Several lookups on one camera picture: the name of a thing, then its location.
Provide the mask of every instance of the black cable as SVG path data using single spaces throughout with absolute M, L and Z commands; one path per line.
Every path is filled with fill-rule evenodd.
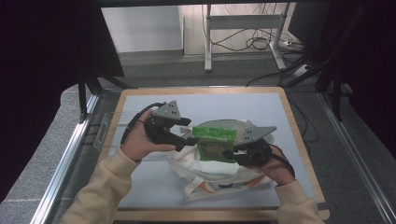
M 202 13 L 202 26 L 203 26 L 203 30 L 204 30 L 204 35 L 205 35 L 205 37 L 206 37 L 205 18 L 204 18 L 204 5 L 201 5 L 201 13 Z M 219 40 L 219 41 L 216 41 L 216 42 L 215 42 L 215 41 L 212 41 L 212 39 L 210 39 L 210 42 L 211 42 L 211 44 L 213 44 L 213 45 L 217 45 L 217 46 L 223 47 L 223 48 L 228 49 L 228 50 L 231 50 L 231 51 L 243 51 L 243 50 L 246 50 L 246 49 L 265 50 L 265 49 L 267 49 L 267 47 L 268 47 L 268 43 L 267 43 L 267 45 L 266 45 L 264 48 L 258 48 L 258 47 L 256 47 L 256 46 L 254 45 L 254 43 L 256 43 L 256 42 L 264 42 L 263 40 L 266 40 L 266 42 L 268 42 L 268 38 L 266 38 L 266 37 L 254 37 L 254 35 L 257 34 L 257 31 L 260 30 L 260 31 L 262 31 L 262 32 L 264 32 L 264 33 L 266 33 L 266 34 L 268 34 L 268 35 L 270 36 L 270 38 L 271 38 L 271 36 L 274 36 L 274 35 L 272 35 L 272 34 L 266 32 L 266 31 L 264 31 L 264 30 L 262 30 L 262 29 L 254 29 L 255 32 L 253 33 L 252 37 L 246 41 L 246 47 L 243 48 L 243 49 L 231 49 L 231 48 L 228 48 L 228 47 L 226 47 L 226 46 L 220 44 L 221 42 L 223 42 L 223 41 L 225 41 L 225 40 L 227 40 L 227 39 L 230 39 L 231 37 L 233 37 L 233 36 L 235 36 L 235 35 L 238 35 L 238 34 L 244 32 L 244 31 L 247 31 L 247 30 L 253 30 L 253 29 L 242 29 L 242 30 L 240 30 L 240 31 L 238 31 L 238 32 L 236 32 L 236 33 L 234 33 L 234 34 L 232 34 L 232 35 L 229 35 L 229 36 L 227 36 L 227 37 L 225 37 L 225 38 L 223 38 L 223 39 L 221 39 L 221 40 Z
M 314 133 L 315 133 L 315 137 L 313 140 L 310 139 L 305 139 L 306 142 L 310 142 L 310 143 L 315 143 L 318 141 L 318 129 L 315 127 L 314 123 L 311 121 L 311 119 L 303 112 L 303 110 L 297 106 L 297 104 L 294 102 L 294 99 L 292 98 L 292 96 L 290 95 L 290 93 L 288 91 L 286 91 L 288 93 L 287 98 L 290 101 L 290 103 L 297 109 L 297 111 L 301 114 L 301 116 L 304 119 L 304 131 L 302 133 L 302 137 L 304 139 L 307 130 L 308 130 L 308 124 L 314 129 Z

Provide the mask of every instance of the person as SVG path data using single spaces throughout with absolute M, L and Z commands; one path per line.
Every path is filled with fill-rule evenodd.
M 146 111 L 139 120 L 146 120 L 150 113 L 150 110 Z M 172 145 L 153 144 L 146 136 L 143 122 L 137 122 L 113 157 L 99 162 L 90 182 L 77 194 L 60 223 L 112 223 L 120 200 L 131 189 L 131 174 L 141 160 L 150 152 L 175 149 Z M 276 147 L 273 151 L 282 156 Z M 298 180 L 283 163 L 271 159 L 263 167 L 253 169 L 261 170 L 278 184 L 276 193 L 281 206 L 277 218 L 280 224 L 323 223 L 318 217 L 316 203 L 305 195 Z

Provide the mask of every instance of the wire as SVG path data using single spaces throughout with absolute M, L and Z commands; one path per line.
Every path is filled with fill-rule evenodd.
M 297 109 L 297 111 L 301 114 L 301 116 L 304 119 L 304 128 L 302 132 L 302 137 L 304 138 L 307 131 L 308 131 L 308 124 L 314 129 L 315 137 L 313 139 L 305 139 L 306 142 L 310 143 L 315 143 L 318 141 L 318 130 L 315 127 L 314 123 L 311 121 L 311 119 L 303 112 L 303 110 L 297 106 L 297 104 L 294 102 L 294 99 L 292 98 L 291 94 L 289 91 L 286 91 L 288 93 L 287 98 L 290 101 L 290 103 Z
M 254 13 L 254 12 L 257 10 L 257 8 L 259 8 L 260 6 L 261 6 L 261 5 L 259 4 L 258 7 L 256 7 L 256 9 L 253 11 L 253 13 Z M 204 13 L 204 5 L 201 5 L 201 13 L 202 13 L 202 27 L 203 27 L 204 35 L 205 35 L 205 37 L 206 37 L 205 18 L 204 18 L 204 14 L 205 14 L 205 13 Z M 221 42 L 224 42 L 224 41 L 226 41 L 226 40 L 232 38 L 232 37 L 235 36 L 235 35 L 238 35 L 238 34 L 240 34 L 240 33 L 242 33 L 242 32 L 245 32 L 245 31 L 251 31 L 251 30 L 254 30 L 254 33 L 253 33 L 252 37 L 246 41 L 246 47 L 245 47 L 245 48 L 242 48 L 242 49 L 231 49 L 231 48 L 229 48 L 229 47 L 226 47 L 226 46 L 220 44 Z M 265 34 L 268 34 L 270 37 L 268 38 L 268 37 L 265 37 L 265 36 L 258 36 L 258 31 L 261 31 L 261 32 L 263 32 L 263 33 L 265 33 Z M 287 35 L 287 36 L 289 37 L 289 40 L 291 39 L 291 36 L 288 35 L 288 34 L 282 34 L 282 35 Z M 213 40 L 210 38 L 210 42 L 211 42 L 211 44 L 213 44 L 213 45 L 217 45 L 217 46 L 223 47 L 223 48 L 228 49 L 228 50 L 231 50 L 231 51 L 243 51 L 243 50 L 246 50 L 246 49 L 265 50 L 265 49 L 267 49 L 268 46 L 269 46 L 269 41 L 271 40 L 271 36 L 275 37 L 273 34 L 268 33 L 268 32 L 266 32 L 266 31 L 264 31 L 264 30 L 262 30 L 262 29 L 242 29 L 242 30 L 240 30 L 240 31 L 238 31 L 238 32 L 236 32 L 236 33 L 234 33 L 234 34 L 232 34 L 232 35 L 229 35 L 229 36 L 227 36 L 227 37 L 225 37 L 225 38 L 223 38 L 223 39 L 221 39 L 221 40 L 219 40 L 219 41 L 213 41 Z M 265 45 L 264 47 L 259 48 L 259 47 L 257 47 L 257 46 L 255 45 L 255 44 L 257 44 L 257 43 L 263 43 L 263 42 L 266 43 L 266 45 Z M 287 52 L 291 52 L 291 49 L 283 49 L 283 50 L 284 50 L 284 51 L 287 51 Z
M 228 11 L 228 14 L 230 14 L 231 15 L 231 12 L 228 10 L 228 8 L 227 8 L 227 4 L 224 4 L 224 6 L 225 6 L 225 9 Z

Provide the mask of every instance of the gray floor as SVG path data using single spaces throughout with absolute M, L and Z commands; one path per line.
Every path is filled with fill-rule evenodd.
M 254 77 L 276 71 L 274 60 L 266 54 L 218 55 L 210 74 L 204 72 L 203 57 L 148 55 L 141 60 L 134 60 L 135 57 L 125 54 L 120 56 L 126 75 L 126 78 L 121 80 L 138 87 L 244 86 Z M 253 85 L 275 86 L 278 81 L 279 76 L 270 76 Z M 308 125 L 303 138 L 313 140 L 318 133 L 318 141 L 308 145 L 311 161 L 331 212 L 331 217 L 326 223 L 384 223 L 372 196 L 348 157 L 346 147 L 314 91 L 315 81 L 316 78 L 312 77 L 294 88 L 287 89 L 287 95 L 298 106 L 293 106 L 292 109 L 302 130 L 306 119 L 299 109 L 313 123 L 313 126 Z M 73 162 L 75 172 L 66 178 L 67 185 L 58 196 L 49 223 L 57 223 L 76 192 L 87 183 L 99 155 L 99 151 L 92 147 L 98 124 L 104 112 L 114 110 L 120 95 L 120 89 L 106 81 L 101 82 L 106 89 L 114 91 L 105 91 L 101 96 L 97 116 L 85 135 L 85 144 L 80 146 L 78 156 Z M 343 124 L 350 137 L 386 197 L 393 205 L 396 204 L 396 161 L 354 112 L 347 98 L 342 99 L 341 109 Z M 47 135 L 6 200 L 1 203 L 0 223 L 30 222 L 78 123 L 78 118 L 78 92 L 77 87 L 73 87 L 64 92 L 62 106 Z

